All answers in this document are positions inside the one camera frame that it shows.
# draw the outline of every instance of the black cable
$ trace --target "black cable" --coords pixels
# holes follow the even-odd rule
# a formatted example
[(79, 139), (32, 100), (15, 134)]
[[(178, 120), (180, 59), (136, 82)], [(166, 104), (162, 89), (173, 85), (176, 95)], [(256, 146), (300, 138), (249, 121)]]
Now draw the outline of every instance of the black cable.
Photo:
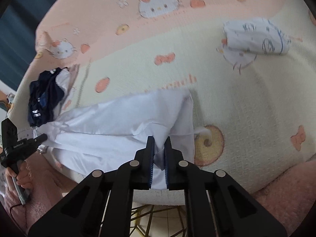
[(16, 220), (14, 219), (14, 217), (13, 217), (13, 215), (12, 215), (12, 209), (15, 208), (15, 207), (17, 207), (17, 206), (21, 206), (21, 205), (22, 205), (22, 203), (16, 204), (16, 205), (12, 206), (12, 207), (10, 208), (10, 215), (11, 215), (13, 221), (15, 222), (15, 224), (18, 226), (18, 228), (19, 228), (22, 232), (24, 232), (24, 231), (21, 229), (21, 227), (18, 225), (18, 223), (16, 222)]

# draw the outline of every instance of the metal pin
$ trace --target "metal pin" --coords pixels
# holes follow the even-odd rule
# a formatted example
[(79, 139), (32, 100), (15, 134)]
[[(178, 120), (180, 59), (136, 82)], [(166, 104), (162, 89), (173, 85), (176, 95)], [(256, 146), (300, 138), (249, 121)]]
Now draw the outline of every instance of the metal pin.
[(131, 166), (138, 166), (139, 165), (139, 161), (133, 160), (130, 162)]
[(179, 166), (186, 167), (189, 163), (187, 161), (179, 161)]
[(217, 170), (216, 171), (216, 175), (218, 176), (218, 177), (224, 177), (225, 175), (226, 175), (226, 172), (224, 171), (224, 170)]
[(100, 177), (100, 176), (102, 176), (102, 171), (101, 170), (94, 170), (92, 172), (92, 176), (93, 177)]

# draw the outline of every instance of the pink fluffy fabric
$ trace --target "pink fluffy fabric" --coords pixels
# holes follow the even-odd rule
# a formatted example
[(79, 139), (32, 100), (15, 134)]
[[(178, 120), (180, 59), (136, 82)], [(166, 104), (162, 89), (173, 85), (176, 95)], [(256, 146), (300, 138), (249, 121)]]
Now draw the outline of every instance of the pink fluffy fabric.
[[(12, 216), (19, 227), (28, 232), (40, 217), (62, 199), (62, 192), (69, 192), (77, 183), (55, 170), (38, 152), (30, 156), (26, 162), (33, 182), (31, 199), (25, 206), (13, 208)], [(20, 200), (7, 188), (4, 203), (10, 214), (10, 208), (19, 204)]]
[(253, 196), (291, 235), (316, 200), (316, 161), (290, 168)]

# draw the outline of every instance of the person's hand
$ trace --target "person's hand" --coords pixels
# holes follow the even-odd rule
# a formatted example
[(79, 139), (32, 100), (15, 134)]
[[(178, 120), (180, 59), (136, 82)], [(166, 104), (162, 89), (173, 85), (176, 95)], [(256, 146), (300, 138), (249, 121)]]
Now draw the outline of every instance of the person's hand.
[(20, 165), (20, 170), (19, 170), (18, 175), (16, 175), (16, 173), (9, 167), (7, 167), (5, 170), (5, 177), (7, 180), (9, 191), (14, 193), (15, 196), (17, 196), (17, 192), (15, 190), (15, 186), (13, 184), (12, 177), (16, 177), (16, 179), (17, 179), (16, 183), (18, 185), (20, 185), (21, 187), (23, 187), (24, 189), (31, 189), (31, 190), (33, 189), (32, 180), (30, 178), (29, 171), (28, 171), (26, 166), (27, 166), (27, 164), (24, 161)]

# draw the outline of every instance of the bed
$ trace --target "bed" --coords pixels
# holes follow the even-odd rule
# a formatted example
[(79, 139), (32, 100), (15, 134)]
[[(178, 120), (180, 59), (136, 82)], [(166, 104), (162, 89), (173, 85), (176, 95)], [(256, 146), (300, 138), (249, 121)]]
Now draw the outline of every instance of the bed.
[[(223, 169), (256, 192), (316, 153), (313, 12), (311, 0), (58, 0), (37, 28), (37, 55), (8, 116), (18, 129), (29, 128), (29, 83), (44, 70), (73, 64), (79, 73), (62, 112), (131, 93), (188, 88), (194, 127), (213, 135), (195, 140), (195, 163)], [(223, 50), (223, 24), (255, 17), (280, 27), (292, 45), (287, 55), (257, 55), (239, 71)], [(136, 191), (134, 200), (184, 204), (177, 191)]]

